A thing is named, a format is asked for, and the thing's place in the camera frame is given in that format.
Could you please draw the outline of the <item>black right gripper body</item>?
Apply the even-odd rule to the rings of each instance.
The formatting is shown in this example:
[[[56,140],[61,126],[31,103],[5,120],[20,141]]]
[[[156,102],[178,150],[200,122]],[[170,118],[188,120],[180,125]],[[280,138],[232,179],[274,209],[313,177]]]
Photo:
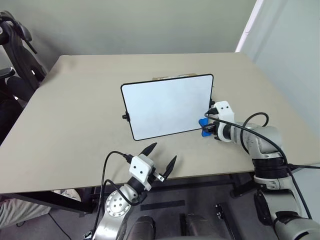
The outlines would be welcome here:
[[[218,116],[219,112],[218,112],[218,110],[217,110],[216,107],[211,108],[211,109],[209,110],[209,112],[210,112],[209,115],[210,115],[211,117],[217,118],[217,119],[219,118],[219,116]],[[214,121],[211,123],[210,131],[211,131],[211,133],[214,135],[214,138],[215,138],[216,140],[218,140],[218,141],[221,140],[221,139],[219,138],[219,129],[220,129],[220,122],[214,120]]]

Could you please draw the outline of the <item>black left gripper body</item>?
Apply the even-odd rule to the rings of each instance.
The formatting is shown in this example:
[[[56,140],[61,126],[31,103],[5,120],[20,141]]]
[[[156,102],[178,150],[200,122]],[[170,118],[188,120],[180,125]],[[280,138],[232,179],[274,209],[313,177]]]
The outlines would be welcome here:
[[[155,180],[159,180],[163,182],[165,180],[165,177],[162,176],[160,173],[156,172],[156,168],[154,166],[151,167],[151,171],[147,177],[146,186],[152,187],[152,184]]]

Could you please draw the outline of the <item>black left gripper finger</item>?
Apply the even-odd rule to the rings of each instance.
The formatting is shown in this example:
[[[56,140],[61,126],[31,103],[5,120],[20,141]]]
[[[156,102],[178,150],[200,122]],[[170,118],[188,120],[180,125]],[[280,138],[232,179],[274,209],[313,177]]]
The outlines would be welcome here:
[[[148,157],[149,154],[154,150],[154,148],[156,147],[156,145],[157,145],[156,142],[148,145],[147,147],[145,147],[145,148],[142,150],[142,152],[141,152],[140,154]]]
[[[177,160],[177,156],[174,156],[173,159],[167,165],[166,170],[163,174],[164,179],[167,179],[169,177],[169,175],[171,174],[171,172],[173,171],[176,160]]]

